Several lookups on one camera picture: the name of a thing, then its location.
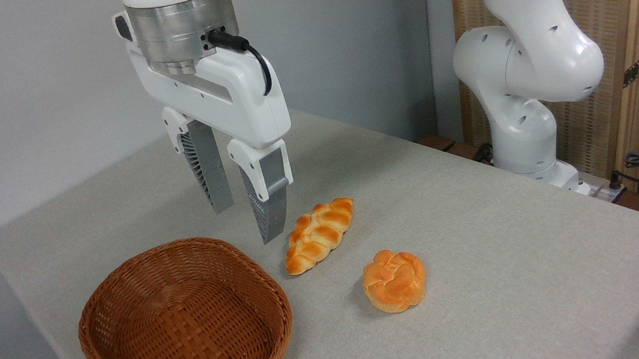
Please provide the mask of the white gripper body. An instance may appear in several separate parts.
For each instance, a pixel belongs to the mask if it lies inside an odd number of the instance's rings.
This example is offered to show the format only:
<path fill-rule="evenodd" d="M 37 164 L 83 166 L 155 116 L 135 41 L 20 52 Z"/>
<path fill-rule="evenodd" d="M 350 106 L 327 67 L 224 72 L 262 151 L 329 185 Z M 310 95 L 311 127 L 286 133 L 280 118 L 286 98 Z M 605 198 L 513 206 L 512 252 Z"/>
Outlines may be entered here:
<path fill-rule="evenodd" d="M 239 31 L 231 0 L 125 10 L 113 16 L 141 84 L 155 100 L 263 150 L 290 130 L 274 71 L 249 52 L 217 47 L 211 31 Z"/>

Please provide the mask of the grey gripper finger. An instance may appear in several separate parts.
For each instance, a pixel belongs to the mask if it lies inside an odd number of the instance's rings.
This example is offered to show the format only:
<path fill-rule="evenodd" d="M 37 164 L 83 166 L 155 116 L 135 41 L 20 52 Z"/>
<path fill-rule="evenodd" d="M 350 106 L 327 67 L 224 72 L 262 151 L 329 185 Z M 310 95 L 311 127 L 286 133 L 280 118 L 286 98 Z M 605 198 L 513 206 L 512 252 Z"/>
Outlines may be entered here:
<path fill-rule="evenodd" d="M 163 108 L 162 120 L 175 151 L 186 157 L 214 212 L 226 211 L 234 204 L 234 199 L 213 129 L 171 107 Z"/>
<path fill-rule="evenodd" d="M 227 148 L 240 170 L 261 239 L 267 244 L 286 225 L 287 187 L 294 181 L 286 144 L 282 139 L 259 150 L 234 138 Z"/>

